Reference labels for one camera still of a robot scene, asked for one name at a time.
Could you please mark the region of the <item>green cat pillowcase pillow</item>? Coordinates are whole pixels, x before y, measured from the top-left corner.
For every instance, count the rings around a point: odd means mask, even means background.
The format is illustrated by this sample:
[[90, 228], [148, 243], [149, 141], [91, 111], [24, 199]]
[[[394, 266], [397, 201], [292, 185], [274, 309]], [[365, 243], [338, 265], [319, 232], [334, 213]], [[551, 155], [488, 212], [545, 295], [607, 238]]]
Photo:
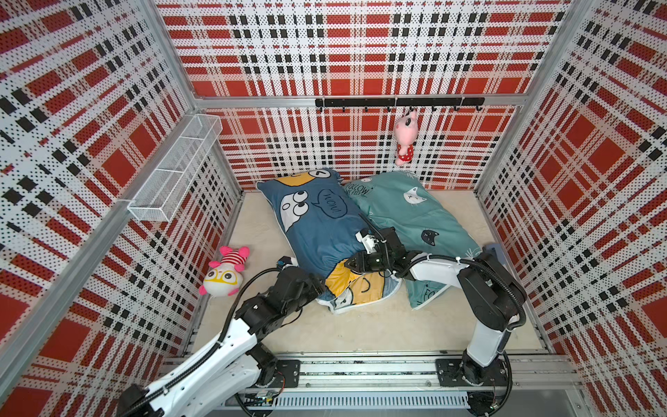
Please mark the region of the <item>green cat pillowcase pillow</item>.
[[[407, 250], [474, 258], [481, 248], [456, 218], [430, 195], [420, 181], [403, 171], [387, 172], [350, 182], [348, 197], [375, 226], [393, 227]], [[398, 291], [402, 281], [378, 273], [358, 276], [339, 263], [327, 279], [336, 295], [331, 309], [342, 312], [373, 304]]]

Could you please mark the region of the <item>blue cartoon pillowcase pillow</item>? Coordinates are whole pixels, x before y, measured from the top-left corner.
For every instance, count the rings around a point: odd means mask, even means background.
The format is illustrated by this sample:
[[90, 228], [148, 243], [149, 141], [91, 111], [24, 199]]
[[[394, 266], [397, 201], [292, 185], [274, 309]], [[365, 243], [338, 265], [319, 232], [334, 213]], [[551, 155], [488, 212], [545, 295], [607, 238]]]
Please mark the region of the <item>blue cartoon pillowcase pillow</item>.
[[388, 272], [362, 275], [345, 266], [365, 249], [356, 234], [367, 224], [341, 183], [338, 172], [324, 168], [257, 184], [298, 265], [321, 277], [325, 291], [317, 302], [333, 314], [383, 302], [401, 287]]

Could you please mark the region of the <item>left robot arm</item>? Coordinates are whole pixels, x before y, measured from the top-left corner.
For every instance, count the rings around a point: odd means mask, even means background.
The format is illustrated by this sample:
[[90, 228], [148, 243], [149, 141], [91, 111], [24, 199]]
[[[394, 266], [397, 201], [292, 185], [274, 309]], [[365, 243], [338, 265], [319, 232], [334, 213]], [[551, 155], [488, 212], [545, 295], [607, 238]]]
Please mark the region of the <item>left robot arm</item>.
[[262, 340], [324, 294], [324, 279], [295, 265], [264, 269], [244, 283], [221, 332], [147, 387], [128, 387], [118, 416], [205, 416], [230, 397], [273, 378], [276, 358]]

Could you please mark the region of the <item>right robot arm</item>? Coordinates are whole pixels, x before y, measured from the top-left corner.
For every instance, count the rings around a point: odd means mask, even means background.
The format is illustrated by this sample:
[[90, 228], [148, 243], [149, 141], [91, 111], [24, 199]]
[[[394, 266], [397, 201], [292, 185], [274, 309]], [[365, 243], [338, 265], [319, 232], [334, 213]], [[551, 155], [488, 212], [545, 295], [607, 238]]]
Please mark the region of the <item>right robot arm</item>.
[[388, 272], [408, 281], [433, 281], [460, 288], [477, 322], [454, 377], [481, 386], [502, 370], [510, 376], [505, 354], [512, 332], [526, 324], [527, 294], [518, 281], [488, 253], [472, 259], [409, 251], [395, 229], [362, 229], [355, 235], [363, 250], [345, 261], [355, 274]]

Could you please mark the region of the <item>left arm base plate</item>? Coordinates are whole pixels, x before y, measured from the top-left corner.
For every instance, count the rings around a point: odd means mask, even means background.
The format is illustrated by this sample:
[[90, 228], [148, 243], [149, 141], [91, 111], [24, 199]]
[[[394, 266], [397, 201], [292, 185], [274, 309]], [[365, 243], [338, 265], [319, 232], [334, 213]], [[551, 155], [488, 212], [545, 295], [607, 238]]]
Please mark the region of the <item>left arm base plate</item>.
[[293, 389], [298, 387], [300, 380], [299, 360], [277, 360], [262, 370], [256, 383], [257, 387], [271, 387], [271, 389]]

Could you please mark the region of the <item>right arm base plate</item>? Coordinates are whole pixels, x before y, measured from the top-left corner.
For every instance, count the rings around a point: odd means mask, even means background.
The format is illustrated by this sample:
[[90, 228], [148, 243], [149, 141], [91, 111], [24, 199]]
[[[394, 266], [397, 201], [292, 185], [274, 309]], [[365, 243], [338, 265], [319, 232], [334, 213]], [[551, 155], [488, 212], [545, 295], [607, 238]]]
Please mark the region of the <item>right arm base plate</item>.
[[501, 359], [487, 367], [466, 358], [437, 359], [435, 366], [441, 387], [506, 387], [510, 376]]

